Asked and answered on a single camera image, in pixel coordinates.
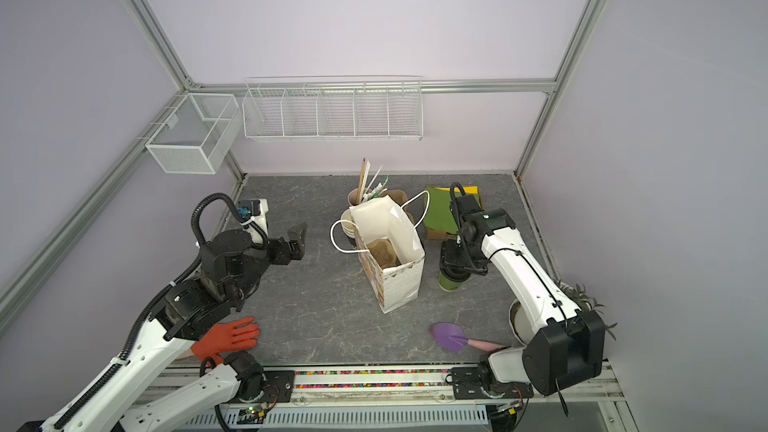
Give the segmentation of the brown pulp cup carrier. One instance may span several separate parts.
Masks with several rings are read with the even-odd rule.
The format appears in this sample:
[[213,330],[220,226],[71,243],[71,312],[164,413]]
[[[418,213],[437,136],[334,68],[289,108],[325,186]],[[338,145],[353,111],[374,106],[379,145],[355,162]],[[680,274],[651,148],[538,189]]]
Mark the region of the brown pulp cup carrier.
[[367,248],[382,270],[401,265],[396,250],[388,238],[374,240],[367,244]]

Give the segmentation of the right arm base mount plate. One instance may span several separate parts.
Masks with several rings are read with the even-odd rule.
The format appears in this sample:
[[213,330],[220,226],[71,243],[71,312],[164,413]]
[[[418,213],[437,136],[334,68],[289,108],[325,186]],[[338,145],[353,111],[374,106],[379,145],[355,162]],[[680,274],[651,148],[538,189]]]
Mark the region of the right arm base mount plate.
[[529,383],[510,382],[484,386],[478,367],[454,367],[445,376],[457,400],[530,399],[534,396]]

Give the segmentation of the single paper coffee cup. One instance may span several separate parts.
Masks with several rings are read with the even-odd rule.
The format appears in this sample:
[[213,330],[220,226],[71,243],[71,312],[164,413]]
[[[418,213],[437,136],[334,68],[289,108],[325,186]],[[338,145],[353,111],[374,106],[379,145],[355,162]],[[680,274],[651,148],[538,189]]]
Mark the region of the single paper coffee cup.
[[446,292],[458,290],[462,284],[469,280],[471,273],[453,273],[441,272],[438,278],[439,287]]

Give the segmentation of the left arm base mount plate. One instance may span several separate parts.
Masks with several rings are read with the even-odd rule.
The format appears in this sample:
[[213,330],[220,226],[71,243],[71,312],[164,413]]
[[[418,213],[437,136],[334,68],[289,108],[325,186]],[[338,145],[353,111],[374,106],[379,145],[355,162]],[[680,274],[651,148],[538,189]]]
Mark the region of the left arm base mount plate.
[[228,404],[287,403],[294,390],[296,373],[291,369],[266,370],[258,381],[247,382]]

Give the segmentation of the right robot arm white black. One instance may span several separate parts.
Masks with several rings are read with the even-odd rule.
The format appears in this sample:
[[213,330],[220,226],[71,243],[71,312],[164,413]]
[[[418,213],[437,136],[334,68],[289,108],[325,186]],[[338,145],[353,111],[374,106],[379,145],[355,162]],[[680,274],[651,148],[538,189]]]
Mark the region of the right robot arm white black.
[[519,347],[501,346],[460,336],[455,324],[434,324],[430,332],[444,349],[466,346],[484,351],[475,383],[490,398],[508,391],[521,399],[543,396],[601,374],[609,331],[597,304],[570,297],[539,264],[522,234],[503,209],[484,209],[464,187],[449,187],[455,238],[441,245],[439,285],[457,289],[471,276],[497,270],[515,299],[508,321]]

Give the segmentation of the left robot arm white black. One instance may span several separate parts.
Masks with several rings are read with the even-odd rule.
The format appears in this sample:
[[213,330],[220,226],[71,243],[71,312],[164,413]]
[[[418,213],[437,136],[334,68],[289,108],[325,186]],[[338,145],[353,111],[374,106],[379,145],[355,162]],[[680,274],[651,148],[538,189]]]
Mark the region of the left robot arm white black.
[[304,257],[306,224],[271,238],[267,213],[264,199],[238,206],[225,193],[203,198],[190,218],[198,245],[192,264],[143,308],[120,352],[93,381],[49,418],[26,422],[22,430],[169,431],[231,400],[266,399],[271,385],[263,366],[239,350],[222,360],[203,358],[193,383],[145,406],[135,404],[168,365],[242,310],[270,266]]

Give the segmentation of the cartoon animal paper gift bag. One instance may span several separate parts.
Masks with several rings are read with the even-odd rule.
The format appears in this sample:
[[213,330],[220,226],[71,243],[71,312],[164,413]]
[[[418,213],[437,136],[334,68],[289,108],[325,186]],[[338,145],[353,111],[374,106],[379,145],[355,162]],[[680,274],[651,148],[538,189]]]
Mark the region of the cartoon animal paper gift bag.
[[[417,299],[426,253],[417,226],[404,208],[389,197],[370,199],[348,209],[348,216],[331,225],[333,247],[360,261],[382,313],[388,314]],[[335,229],[345,226],[355,246],[338,245]]]

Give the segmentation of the black plastic cup lid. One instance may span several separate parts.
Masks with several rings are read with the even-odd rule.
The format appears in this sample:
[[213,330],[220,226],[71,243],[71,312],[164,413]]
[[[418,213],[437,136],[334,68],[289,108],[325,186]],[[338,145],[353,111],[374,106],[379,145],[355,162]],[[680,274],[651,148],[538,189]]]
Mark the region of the black plastic cup lid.
[[471,276],[470,272],[452,270],[441,270],[439,274],[439,284],[445,289],[456,289],[462,283],[466,282]]

